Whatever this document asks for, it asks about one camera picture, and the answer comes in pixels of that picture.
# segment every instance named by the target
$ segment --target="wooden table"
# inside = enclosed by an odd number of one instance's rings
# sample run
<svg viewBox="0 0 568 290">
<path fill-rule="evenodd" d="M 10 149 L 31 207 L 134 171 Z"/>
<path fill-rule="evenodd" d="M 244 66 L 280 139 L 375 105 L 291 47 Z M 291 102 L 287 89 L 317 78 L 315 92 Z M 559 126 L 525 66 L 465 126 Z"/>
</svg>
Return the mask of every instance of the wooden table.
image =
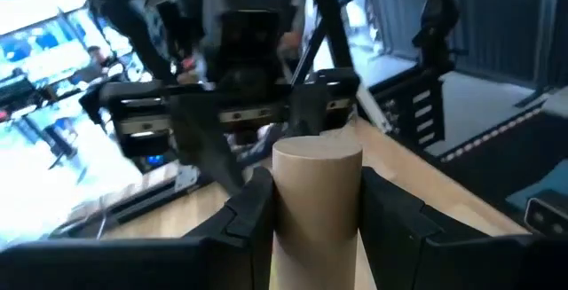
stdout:
<svg viewBox="0 0 568 290">
<path fill-rule="evenodd" d="M 353 121 L 345 128 L 330 131 L 325 136 L 357 138 L 364 147 L 366 166 L 456 220 L 492 236 L 528 233 L 366 121 Z M 168 168 L 160 171 L 165 176 L 175 174 Z M 105 238 L 180 237 L 217 212 L 226 200 L 227 194 L 221 186 L 211 184 L 108 232 Z M 376 289 L 360 242 L 356 288 Z"/>
</svg>

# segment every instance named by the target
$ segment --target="cardboard tube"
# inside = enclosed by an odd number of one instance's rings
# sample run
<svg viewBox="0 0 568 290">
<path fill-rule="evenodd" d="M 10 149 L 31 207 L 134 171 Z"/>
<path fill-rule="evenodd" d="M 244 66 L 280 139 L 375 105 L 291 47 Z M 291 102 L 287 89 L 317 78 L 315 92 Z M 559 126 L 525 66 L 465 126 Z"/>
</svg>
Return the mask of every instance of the cardboard tube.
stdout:
<svg viewBox="0 0 568 290">
<path fill-rule="evenodd" d="M 361 165 L 359 143 L 342 138 L 292 137 L 273 146 L 279 290 L 353 289 Z"/>
</svg>

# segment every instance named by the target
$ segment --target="window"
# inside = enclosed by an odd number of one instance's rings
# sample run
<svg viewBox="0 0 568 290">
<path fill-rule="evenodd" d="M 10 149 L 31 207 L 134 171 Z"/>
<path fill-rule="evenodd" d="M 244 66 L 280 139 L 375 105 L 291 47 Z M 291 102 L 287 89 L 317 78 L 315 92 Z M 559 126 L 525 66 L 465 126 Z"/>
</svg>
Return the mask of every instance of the window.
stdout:
<svg viewBox="0 0 568 290">
<path fill-rule="evenodd" d="M 27 27 L 0 37 L 0 76 L 16 67 L 28 72 L 31 82 L 65 76 L 89 63 L 89 55 L 60 19 Z"/>
<path fill-rule="evenodd" d="M 96 45 L 102 48 L 103 52 L 109 52 L 112 49 L 116 51 L 118 56 L 132 51 L 132 46 L 130 46 L 128 38 L 120 35 L 109 27 L 104 20 L 99 20 L 100 27 L 105 34 L 103 37 L 87 10 L 74 12 L 68 16 L 68 19 L 71 25 L 74 26 L 76 33 L 83 39 L 87 46 Z"/>
<path fill-rule="evenodd" d="M 50 0 L 0 0 L 0 35 L 56 16 L 57 6 Z"/>
</svg>

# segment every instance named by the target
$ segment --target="gray floor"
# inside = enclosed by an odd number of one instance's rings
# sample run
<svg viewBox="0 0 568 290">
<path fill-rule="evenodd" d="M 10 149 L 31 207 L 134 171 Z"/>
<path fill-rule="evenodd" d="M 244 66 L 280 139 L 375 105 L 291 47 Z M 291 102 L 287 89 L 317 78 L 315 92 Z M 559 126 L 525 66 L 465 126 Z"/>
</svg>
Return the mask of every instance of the gray floor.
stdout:
<svg viewBox="0 0 568 290">
<path fill-rule="evenodd" d="M 377 56 L 380 47 L 360 35 L 350 37 L 353 64 L 365 85 L 376 84 L 411 67 L 414 62 L 392 56 Z M 331 58 L 324 43 L 316 57 L 315 67 L 331 67 Z M 473 76 L 452 72 L 444 79 L 443 96 L 446 120 L 446 140 L 430 146 L 427 151 L 438 155 L 450 150 L 492 126 L 507 120 L 522 110 L 514 104 L 532 90 L 498 82 L 488 82 Z"/>
</svg>

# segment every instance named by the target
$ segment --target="black metal frame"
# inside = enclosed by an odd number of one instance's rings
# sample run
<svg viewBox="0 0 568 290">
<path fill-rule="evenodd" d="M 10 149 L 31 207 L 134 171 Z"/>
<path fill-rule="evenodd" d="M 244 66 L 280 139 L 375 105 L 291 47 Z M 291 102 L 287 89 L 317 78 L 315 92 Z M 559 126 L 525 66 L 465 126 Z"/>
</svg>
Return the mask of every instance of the black metal frame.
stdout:
<svg viewBox="0 0 568 290">
<path fill-rule="evenodd" d="M 347 5 L 347 3 L 351 1 L 352 0 L 341 0 L 339 1 L 339 6 L 344 7 L 345 5 Z M 316 58 L 316 55 L 318 54 L 318 50 L 320 49 L 323 40 L 326 38 L 326 35 L 329 34 L 328 31 L 329 29 L 326 21 L 321 20 L 318 23 L 318 26 L 313 30 L 312 38 L 310 39 L 310 42 L 306 46 L 304 53 L 300 58 L 298 67 L 294 72 L 294 75 L 292 76 L 292 81 L 290 82 L 292 85 L 296 86 L 304 83 L 304 78 L 310 72 L 313 60 Z"/>
<path fill-rule="evenodd" d="M 369 88 L 392 132 L 427 147 L 446 136 L 442 81 L 455 68 L 447 39 L 459 19 L 454 0 L 426 0 L 421 27 L 412 40 L 418 63 Z"/>
<path fill-rule="evenodd" d="M 330 51 L 335 67 L 353 67 L 349 44 L 347 42 L 347 35 L 343 28 L 343 21 L 340 13 L 340 2 L 338 0 L 315 1 L 319 7 L 321 21 L 325 23 Z M 325 31 L 323 31 L 323 28 L 320 30 L 320 34 L 321 33 L 325 33 Z M 302 65 L 299 65 L 296 71 L 306 69 L 309 70 L 310 66 L 312 65 L 313 58 L 315 58 L 315 53 L 320 47 L 322 41 L 322 37 L 319 37 L 315 40 L 312 38 L 310 42 L 310 48 L 313 48 L 315 51 L 310 52 L 310 54 L 312 55 L 304 59 Z M 195 185 L 195 189 L 199 189 L 210 183 L 211 181 L 208 178 L 200 178 L 198 184 Z M 175 179 L 173 179 L 171 182 L 156 186 L 144 192 L 140 192 L 135 196 L 130 197 L 126 200 L 119 201 L 106 209 L 101 209 L 95 214 L 90 215 L 85 220 L 71 223 L 69 225 L 69 229 L 64 229 L 64 233 L 60 233 L 60 231 L 58 231 L 58 233 L 52 234 L 52 237 L 95 237 L 97 236 L 99 227 L 103 223 L 103 220 L 105 220 L 104 218 L 106 218 L 107 223 L 110 223 L 105 224 L 105 226 L 103 227 L 104 231 L 108 231 L 109 229 L 112 229 L 117 225 L 126 223 L 177 198 L 181 198 L 188 193 L 193 192 L 195 189 L 176 192 Z"/>
</svg>

